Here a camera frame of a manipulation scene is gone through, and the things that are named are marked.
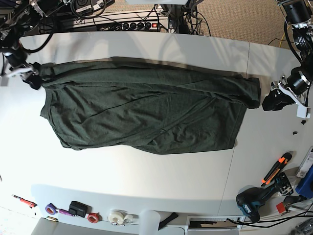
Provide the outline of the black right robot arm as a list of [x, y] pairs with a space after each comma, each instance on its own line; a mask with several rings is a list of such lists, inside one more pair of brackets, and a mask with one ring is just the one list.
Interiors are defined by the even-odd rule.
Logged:
[[26, 49], [20, 38], [38, 26], [41, 20], [49, 16], [52, 8], [58, 5], [57, 0], [28, 0], [20, 4], [11, 13], [11, 17], [0, 24], [0, 52], [3, 65], [0, 70], [2, 79], [21, 78], [32, 89], [42, 86], [39, 63], [28, 63], [28, 55], [42, 50], [51, 40], [54, 29], [51, 30], [45, 42], [37, 49]]

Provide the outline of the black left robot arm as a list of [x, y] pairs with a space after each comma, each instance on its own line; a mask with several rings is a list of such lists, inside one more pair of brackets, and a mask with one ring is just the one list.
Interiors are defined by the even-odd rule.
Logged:
[[313, 86], [313, 12], [306, 0], [278, 0], [284, 11], [284, 34], [288, 46], [300, 66], [291, 70], [289, 77], [271, 83], [264, 98], [264, 111], [279, 111], [296, 104], [301, 118], [309, 116], [309, 92]]

